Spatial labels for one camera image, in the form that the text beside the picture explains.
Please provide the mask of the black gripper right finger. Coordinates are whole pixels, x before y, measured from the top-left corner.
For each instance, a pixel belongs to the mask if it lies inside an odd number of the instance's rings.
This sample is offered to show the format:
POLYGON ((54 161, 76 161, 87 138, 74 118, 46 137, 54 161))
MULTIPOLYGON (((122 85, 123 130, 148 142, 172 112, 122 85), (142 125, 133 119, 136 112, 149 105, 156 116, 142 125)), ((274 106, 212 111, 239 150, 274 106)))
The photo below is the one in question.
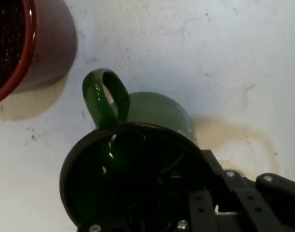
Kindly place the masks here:
POLYGON ((295 182, 273 173, 251 181, 222 168, 211 150, 202 151, 213 171, 213 200, 220 232, 295 232, 295 182))

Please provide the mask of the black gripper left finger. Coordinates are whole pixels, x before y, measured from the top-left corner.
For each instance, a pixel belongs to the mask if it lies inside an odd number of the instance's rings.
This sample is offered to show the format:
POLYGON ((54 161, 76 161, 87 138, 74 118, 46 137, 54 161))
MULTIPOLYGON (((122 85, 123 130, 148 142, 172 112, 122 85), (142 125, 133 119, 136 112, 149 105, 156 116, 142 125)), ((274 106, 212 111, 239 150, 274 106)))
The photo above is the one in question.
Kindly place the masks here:
POLYGON ((219 226, 208 190, 187 193, 187 217, 176 225, 176 232, 218 232, 219 226))

